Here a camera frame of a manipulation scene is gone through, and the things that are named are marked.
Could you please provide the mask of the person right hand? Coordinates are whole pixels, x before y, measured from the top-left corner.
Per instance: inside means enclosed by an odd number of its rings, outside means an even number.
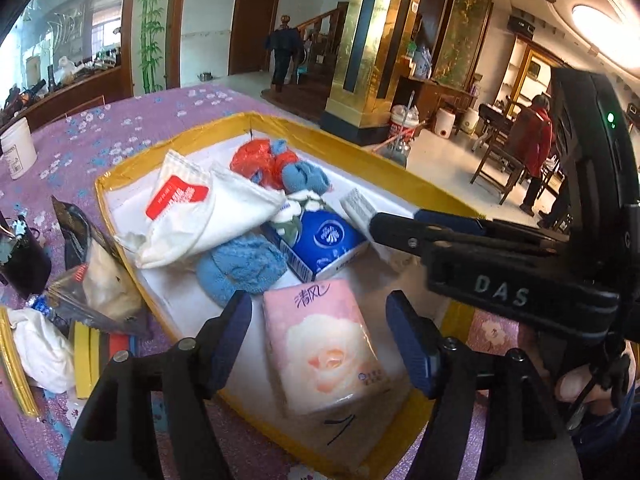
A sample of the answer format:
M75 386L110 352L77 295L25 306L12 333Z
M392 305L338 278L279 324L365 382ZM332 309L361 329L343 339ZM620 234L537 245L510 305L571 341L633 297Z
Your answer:
M566 422L580 411L594 416L605 416L616 411L612 402L613 389L604 390L592 381L593 374L589 366L583 365L564 374L555 385L556 400L567 405L563 413Z

